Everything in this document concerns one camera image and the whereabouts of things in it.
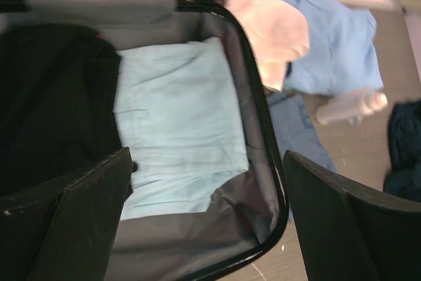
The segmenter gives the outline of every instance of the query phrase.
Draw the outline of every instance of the white bottle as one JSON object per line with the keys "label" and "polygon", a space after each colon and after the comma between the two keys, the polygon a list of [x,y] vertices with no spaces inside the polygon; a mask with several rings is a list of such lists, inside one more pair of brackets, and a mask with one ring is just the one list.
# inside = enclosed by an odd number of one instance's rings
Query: white bottle
{"label": "white bottle", "polygon": [[328,104],[317,109],[316,118],[323,125],[342,120],[358,124],[364,116],[386,107],[387,98],[384,93],[362,88],[332,98]]}

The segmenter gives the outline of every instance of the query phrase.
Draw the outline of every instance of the open suitcase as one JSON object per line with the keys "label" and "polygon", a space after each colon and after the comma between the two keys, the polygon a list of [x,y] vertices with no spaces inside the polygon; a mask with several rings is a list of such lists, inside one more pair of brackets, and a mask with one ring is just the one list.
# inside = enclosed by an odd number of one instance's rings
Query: open suitcase
{"label": "open suitcase", "polygon": [[[71,176],[64,180],[60,177],[54,189],[41,188],[43,184],[13,199],[3,197],[1,233],[5,237],[7,232],[9,240],[19,239],[16,227],[35,230],[36,226],[30,217],[11,224],[5,211],[25,205],[28,209],[23,214],[31,214],[34,205],[44,201],[37,212],[48,209],[48,216],[42,229],[37,226],[37,234],[29,234],[37,242],[27,240],[26,248],[15,249],[15,256],[2,263],[0,279],[215,280],[248,265],[279,241],[288,214],[282,163],[251,46],[222,2],[0,0],[8,25],[83,24],[100,30],[117,49],[220,38],[237,89],[250,163],[248,172],[215,191],[205,213],[118,222],[130,179],[131,161],[126,149],[87,167],[81,182]],[[98,182],[101,190],[88,183],[92,176],[103,179]],[[108,204],[101,204],[104,190],[113,192]],[[83,208],[88,204],[108,215],[89,213]],[[63,220],[76,215],[78,221],[72,221],[70,227]],[[14,245],[5,239],[0,245],[3,254]],[[19,276],[13,275],[16,271],[21,272]]]}

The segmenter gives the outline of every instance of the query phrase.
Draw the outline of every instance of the suitcase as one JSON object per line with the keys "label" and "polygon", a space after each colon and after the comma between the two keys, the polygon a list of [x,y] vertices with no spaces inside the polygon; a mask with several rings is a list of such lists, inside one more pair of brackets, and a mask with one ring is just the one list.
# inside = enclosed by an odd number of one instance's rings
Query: suitcase
{"label": "suitcase", "polygon": [[[31,272],[29,278],[21,276],[22,280],[216,280],[253,262],[279,241],[288,216],[282,162],[253,51],[223,1],[0,0],[1,12],[7,13],[6,25],[83,24],[99,30],[119,50],[219,37],[237,89],[250,163],[249,172],[215,191],[205,213],[122,222],[118,222],[118,212],[99,219],[84,214],[84,220],[72,223],[71,228],[63,224],[66,221],[58,225],[51,218],[73,220],[76,210],[97,199],[99,191],[94,186],[87,186],[91,194],[76,190],[73,204],[60,208],[57,205],[66,197],[60,183],[54,209],[46,219],[48,225],[37,236],[38,244],[47,251],[34,250],[39,245],[31,249],[26,263],[19,263]],[[104,183],[103,190],[111,190],[116,172],[124,175],[118,182],[118,193],[113,195],[115,209],[120,210],[130,173],[127,155],[127,150],[121,150],[108,158],[119,163],[104,160],[95,167],[95,172],[104,172],[105,178],[109,175],[108,187]],[[85,180],[90,176],[86,172]],[[37,194],[42,198],[45,190],[37,189]],[[22,193],[17,199],[27,199],[27,195]],[[107,231],[99,233],[97,225],[106,220]],[[9,234],[18,238],[16,232]],[[88,240],[95,251],[86,247]],[[53,255],[55,249],[59,255]],[[21,249],[22,254],[29,252]],[[9,264],[16,264],[14,259]],[[12,280],[4,273],[1,279]]]}

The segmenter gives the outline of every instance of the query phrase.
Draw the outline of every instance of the light blue folded cloth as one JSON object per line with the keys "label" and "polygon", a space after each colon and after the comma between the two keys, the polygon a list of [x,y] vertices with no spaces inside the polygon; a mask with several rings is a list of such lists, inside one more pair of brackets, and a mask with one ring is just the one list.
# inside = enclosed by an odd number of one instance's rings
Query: light blue folded cloth
{"label": "light blue folded cloth", "polygon": [[292,63],[284,89],[339,95],[382,89],[373,39],[376,20],[368,9],[350,9],[336,0],[284,0],[306,17],[310,51]]}
{"label": "light blue folded cloth", "polygon": [[[284,158],[287,150],[295,151],[336,172],[328,152],[318,139],[303,98],[300,95],[287,98],[280,92],[269,95],[266,100],[281,158]],[[292,212],[289,213],[289,220],[294,221]]]}
{"label": "light blue folded cloth", "polygon": [[247,171],[237,94],[218,38],[120,52],[114,113],[138,170],[121,220],[207,210]]}

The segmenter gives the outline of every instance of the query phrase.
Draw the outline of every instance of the plastic bottle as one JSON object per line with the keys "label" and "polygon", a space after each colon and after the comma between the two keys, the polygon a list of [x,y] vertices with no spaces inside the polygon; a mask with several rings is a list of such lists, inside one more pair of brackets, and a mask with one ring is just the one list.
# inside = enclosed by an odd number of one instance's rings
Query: plastic bottle
{"label": "plastic bottle", "polygon": [[359,124],[364,116],[386,107],[387,98],[384,93],[362,88],[332,98],[328,104],[317,109],[316,118],[323,125],[342,120]]}

